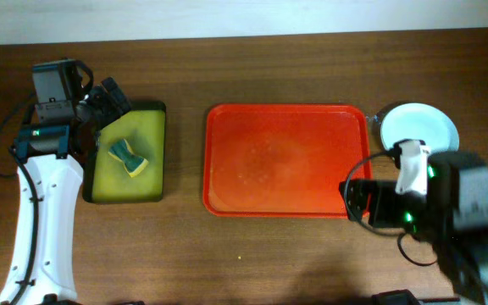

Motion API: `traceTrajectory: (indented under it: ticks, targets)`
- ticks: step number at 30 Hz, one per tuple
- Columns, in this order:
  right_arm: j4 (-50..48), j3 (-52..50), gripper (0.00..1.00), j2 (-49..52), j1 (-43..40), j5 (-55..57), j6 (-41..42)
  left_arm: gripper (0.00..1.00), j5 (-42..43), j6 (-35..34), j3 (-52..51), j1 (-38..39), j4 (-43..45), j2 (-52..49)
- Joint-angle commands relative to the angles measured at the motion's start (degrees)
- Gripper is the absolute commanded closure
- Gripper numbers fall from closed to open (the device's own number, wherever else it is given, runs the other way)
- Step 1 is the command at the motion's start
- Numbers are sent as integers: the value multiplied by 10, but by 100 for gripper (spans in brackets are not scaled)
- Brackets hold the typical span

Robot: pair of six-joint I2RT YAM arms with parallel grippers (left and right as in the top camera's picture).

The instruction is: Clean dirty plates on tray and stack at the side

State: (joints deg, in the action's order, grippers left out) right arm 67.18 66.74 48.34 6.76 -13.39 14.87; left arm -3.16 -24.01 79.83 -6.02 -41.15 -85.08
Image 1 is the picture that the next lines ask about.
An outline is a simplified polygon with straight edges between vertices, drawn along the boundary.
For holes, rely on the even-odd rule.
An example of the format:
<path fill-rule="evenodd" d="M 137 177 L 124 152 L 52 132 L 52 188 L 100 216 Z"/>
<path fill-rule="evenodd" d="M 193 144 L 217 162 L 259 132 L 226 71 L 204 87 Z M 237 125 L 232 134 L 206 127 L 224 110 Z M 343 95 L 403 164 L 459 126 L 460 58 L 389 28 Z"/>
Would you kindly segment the light blue plate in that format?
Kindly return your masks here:
<path fill-rule="evenodd" d="M 385 149 L 401 140 L 422 140 L 433 153 L 457 151 L 457 127 L 440 109 L 424 103 L 404 103 L 388 111 L 380 123 Z"/>

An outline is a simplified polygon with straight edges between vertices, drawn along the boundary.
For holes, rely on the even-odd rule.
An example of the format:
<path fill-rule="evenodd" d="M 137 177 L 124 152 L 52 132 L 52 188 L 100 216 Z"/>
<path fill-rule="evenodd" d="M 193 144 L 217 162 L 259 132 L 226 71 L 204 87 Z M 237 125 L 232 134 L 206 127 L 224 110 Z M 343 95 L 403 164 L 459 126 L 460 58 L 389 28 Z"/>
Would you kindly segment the yellow green scrub sponge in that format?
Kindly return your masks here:
<path fill-rule="evenodd" d="M 126 139 L 117 140 L 108 149 L 108 154 L 124 165 L 126 173 L 134 178 L 138 176 L 149 164 L 148 160 L 136 155 Z"/>

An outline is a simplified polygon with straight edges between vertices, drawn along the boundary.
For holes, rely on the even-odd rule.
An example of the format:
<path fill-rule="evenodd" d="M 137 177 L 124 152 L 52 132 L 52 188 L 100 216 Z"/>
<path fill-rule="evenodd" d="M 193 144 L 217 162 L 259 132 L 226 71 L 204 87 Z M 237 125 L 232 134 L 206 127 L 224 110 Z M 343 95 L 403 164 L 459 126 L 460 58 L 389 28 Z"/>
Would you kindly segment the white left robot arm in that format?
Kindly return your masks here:
<path fill-rule="evenodd" d="M 131 110 L 108 77 L 55 121 L 31 121 L 29 106 L 9 152 L 17 163 L 20 202 L 14 251 L 1 304 L 74 304 L 75 205 L 84 175 L 95 165 L 104 127 Z"/>

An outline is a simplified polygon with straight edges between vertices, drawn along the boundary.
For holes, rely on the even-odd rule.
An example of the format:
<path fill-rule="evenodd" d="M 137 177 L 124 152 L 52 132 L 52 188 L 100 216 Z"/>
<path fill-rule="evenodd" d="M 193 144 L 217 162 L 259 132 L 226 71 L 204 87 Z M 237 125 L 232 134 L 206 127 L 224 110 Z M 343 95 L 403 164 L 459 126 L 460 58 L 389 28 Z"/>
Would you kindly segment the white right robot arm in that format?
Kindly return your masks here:
<path fill-rule="evenodd" d="M 393 147 L 400 226 L 428 242 L 462 299 L 488 304 L 488 165 L 464 151 L 432 153 L 421 140 Z"/>

